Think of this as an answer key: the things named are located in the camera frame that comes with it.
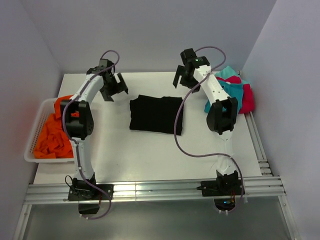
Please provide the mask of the black t-shirt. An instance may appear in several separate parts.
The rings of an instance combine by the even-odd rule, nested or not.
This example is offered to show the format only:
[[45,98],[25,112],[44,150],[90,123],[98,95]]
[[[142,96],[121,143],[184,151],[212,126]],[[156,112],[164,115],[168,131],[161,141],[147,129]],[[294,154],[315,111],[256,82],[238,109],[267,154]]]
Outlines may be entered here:
[[183,130],[183,109],[177,120],[176,131],[174,124],[182,101],[181,97],[139,95],[129,103],[129,129],[180,136]]

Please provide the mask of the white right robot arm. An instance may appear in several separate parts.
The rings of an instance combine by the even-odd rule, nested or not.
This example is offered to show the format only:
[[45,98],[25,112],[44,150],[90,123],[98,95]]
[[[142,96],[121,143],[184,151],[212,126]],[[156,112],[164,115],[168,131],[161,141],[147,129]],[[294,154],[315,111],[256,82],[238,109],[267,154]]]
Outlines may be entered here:
[[239,165],[233,157],[232,135],[238,115],[238,101],[231,97],[215,77],[210,62],[205,56],[197,56],[192,48],[180,54],[182,65],[177,67],[173,85],[181,84],[190,89],[189,93],[202,89],[210,103],[206,124],[220,139],[223,150],[217,153],[197,155],[198,158],[215,157],[217,163],[216,179],[205,180],[198,189],[204,197],[241,197],[245,194],[244,178]]

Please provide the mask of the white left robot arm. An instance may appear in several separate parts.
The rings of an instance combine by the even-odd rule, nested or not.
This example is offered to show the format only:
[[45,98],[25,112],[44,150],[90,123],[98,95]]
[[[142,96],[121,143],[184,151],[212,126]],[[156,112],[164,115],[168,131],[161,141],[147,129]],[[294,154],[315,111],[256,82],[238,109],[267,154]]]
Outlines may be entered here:
[[90,105],[97,93],[101,93],[105,102],[112,102],[113,96],[121,92],[129,93],[122,74],[115,74],[115,65],[111,60],[101,58],[98,66],[86,72],[80,89],[60,103],[62,129],[71,143],[76,171],[70,193],[81,199],[91,200],[103,195],[112,199],[112,190],[97,186],[89,138],[94,130]]

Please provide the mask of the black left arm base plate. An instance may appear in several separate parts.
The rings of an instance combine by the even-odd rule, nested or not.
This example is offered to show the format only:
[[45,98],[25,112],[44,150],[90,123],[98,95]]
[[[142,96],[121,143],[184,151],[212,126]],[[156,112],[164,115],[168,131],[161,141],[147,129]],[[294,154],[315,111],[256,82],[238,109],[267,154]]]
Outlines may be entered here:
[[84,185],[82,188],[76,188],[75,186],[72,186],[69,190],[67,200],[70,202],[78,202],[98,200],[108,201],[109,199],[113,199],[113,184],[98,184],[96,186],[107,193],[108,196],[89,185]]

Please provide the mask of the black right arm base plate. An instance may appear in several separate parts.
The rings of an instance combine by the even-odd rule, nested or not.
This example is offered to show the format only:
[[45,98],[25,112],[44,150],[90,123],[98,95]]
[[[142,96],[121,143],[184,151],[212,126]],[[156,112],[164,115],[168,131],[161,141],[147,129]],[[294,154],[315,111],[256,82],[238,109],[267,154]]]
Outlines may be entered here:
[[244,187],[239,179],[227,182],[219,179],[201,181],[200,186],[196,189],[201,191],[203,197],[240,196],[245,194]]

